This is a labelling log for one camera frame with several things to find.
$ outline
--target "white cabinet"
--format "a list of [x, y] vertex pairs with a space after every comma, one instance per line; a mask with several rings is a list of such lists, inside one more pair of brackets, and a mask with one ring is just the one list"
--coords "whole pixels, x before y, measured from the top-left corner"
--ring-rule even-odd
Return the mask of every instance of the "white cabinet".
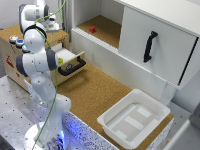
[[[152, 31], [158, 35], [148, 40]], [[196, 40], [189, 33], [125, 7], [119, 54], [175, 85], [182, 80]], [[146, 49], [151, 59], [144, 62]]]

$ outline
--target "black handle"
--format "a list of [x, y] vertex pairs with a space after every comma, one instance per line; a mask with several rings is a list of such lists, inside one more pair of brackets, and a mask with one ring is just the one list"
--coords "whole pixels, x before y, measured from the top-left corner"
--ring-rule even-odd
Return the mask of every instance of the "black handle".
[[149, 54], [150, 54], [150, 51], [151, 51], [152, 40], [156, 36], [158, 36], [158, 33], [152, 31], [151, 35], [148, 38], [147, 45], [146, 45], [146, 50], [145, 50], [145, 53], [144, 53], [144, 63], [148, 62], [151, 59], [151, 56]]
[[63, 76], [68, 76], [75, 72], [76, 70], [80, 69], [81, 67], [85, 66], [86, 62], [80, 58], [80, 56], [77, 57], [77, 61], [79, 62], [78, 65], [74, 66], [73, 68], [62, 70], [61, 67], [58, 67], [58, 72]]

